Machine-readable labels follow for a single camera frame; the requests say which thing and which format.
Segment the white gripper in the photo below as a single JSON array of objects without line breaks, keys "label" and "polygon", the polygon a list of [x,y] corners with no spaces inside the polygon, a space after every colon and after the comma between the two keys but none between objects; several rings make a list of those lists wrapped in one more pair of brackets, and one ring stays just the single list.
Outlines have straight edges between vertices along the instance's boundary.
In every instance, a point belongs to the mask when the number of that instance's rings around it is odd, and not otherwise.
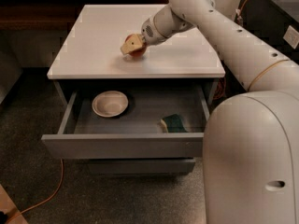
[{"label": "white gripper", "polygon": [[154,15],[147,19],[141,27],[141,34],[132,34],[121,46],[121,53],[129,55],[130,52],[142,49],[144,46],[162,44],[172,36],[172,21],[166,15]]}]

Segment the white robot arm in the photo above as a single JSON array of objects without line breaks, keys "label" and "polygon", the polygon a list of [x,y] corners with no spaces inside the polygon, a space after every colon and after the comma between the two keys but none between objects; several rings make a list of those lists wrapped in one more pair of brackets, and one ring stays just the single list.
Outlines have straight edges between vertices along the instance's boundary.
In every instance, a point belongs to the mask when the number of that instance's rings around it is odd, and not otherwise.
[{"label": "white robot arm", "polygon": [[245,89],[206,124],[206,224],[299,224],[299,65],[222,15],[213,0],[169,0],[121,52],[137,53],[191,28]]}]

